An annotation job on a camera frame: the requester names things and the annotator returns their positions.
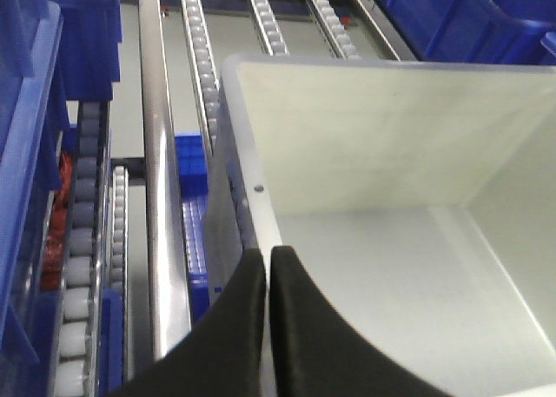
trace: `metal rail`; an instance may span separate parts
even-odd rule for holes
[[[109,105],[101,104],[100,139],[102,153],[98,171],[98,203],[96,205],[96,241],[93,254],[93,282],[91,285],[92,317],[91,317],[91,353],[89,365],[89,385],[85,395],[98,395],[99,379],[99,349],[101,345],[101,319],[103,308],[103,272],[106,262],[106,238],[108,234],[108,178],[110,168],[110,138],[109,138]]]
[[[390,23],[374,0],[351,0],[376,42],[389,58],[398,61],[417,61],[400,33]]]
[[[201,0],[181,1],[183,28],[188,45],[189,67],[193,78],[199,128],[201,129],[205,158],[210,164],[217,132],[216,112],[220,108],[215,59],[212,55],[212,46]]]
[[[262,50],[270,56],[286,56],[288,46],[268,0],[247,0]]]
[[[361,58],[328,0],[306,1],[316,24],[330,45],[332,53],[338,58]]]
[[[153,352],[159,360],[191,329],[160,0],[139,0],[139,44],[147,177],[149,298]]]

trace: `gray floor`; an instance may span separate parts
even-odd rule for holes
[[[260,53],[250,18],[207,15],[208,33],[213,46],[216,68],[238,52]],[[110,107],[112,157],[143,156],[141,66],[137,7],[122,6],[123,43],[120,45],[121,82],[114,87]],[[280,21],[292,55],[330,56],[318,29],[309,22]],[[196,107],[189,60],[180,12],[170,11],[163,18],[170,101],[176,134],[198,132]],[[350,36],[364,57],[376,58],[376,50],[360,27],[351,28]],[[76,105],[70,110],[76,117]],[[129,283],[131,303],[132,355],[129,376],[152,363],[150,351],[149,303],[147,283],[147,235],[144,187],[129,191]]]

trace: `red item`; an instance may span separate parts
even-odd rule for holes
[[[46,241],[46,255],[43,263],[42,291],[55,291],[60,287],[63,265],[63,239],[66,233],[66,218],[70,202],[71,174],[73,158],[63,150],[60,155],[60,177],[62,187],[56,192],[52,215],[50,216],[49,236]]]

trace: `metal frame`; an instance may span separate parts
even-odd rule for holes
[[[153,352],[161,359],[191,329],[181,193],[162,40],[160,0],[139,0],[149,298]]]
[[[351,0],[373,38],[392,60],[418,61],[417,56],[374,0]]]

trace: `blue plastic crate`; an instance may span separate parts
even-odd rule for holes
[[[112,100],[120,80],[120,0],[52,0],[64,19],[59,63],[68,100]]]
[[[0,0],[0,148],[5,144],[23,77],[35,74],[31,50],[46,0]]]
[[[200,134],[179,135],[175,138],[182,213],[188,257],[189,288],[193,321],[199,321],[209,308],[207,266],[202,245],[202,217],[207,208],[207,164]]]
[[[99,354],[98,395],[104,397],[123,383],[123,298],[110,288],[103,291],[103,324]]]
[[[17,45],[0,45],[0,88],[7,83],[10,90],[3,95],[0,118],[0,395],[23,395],[21,387],[28,379],[22,378],[38,362],[30,333],[43,222],[48,194],[60,184],[57,136],[69,125],[62,78],[56,71],[60,9],[46,0],[16,3],[0,22],[2,38],[20,40]],[[26,57],[29,70],[6,64]]]
[[[424,60],[538,64],[556,0],[378,0]]]

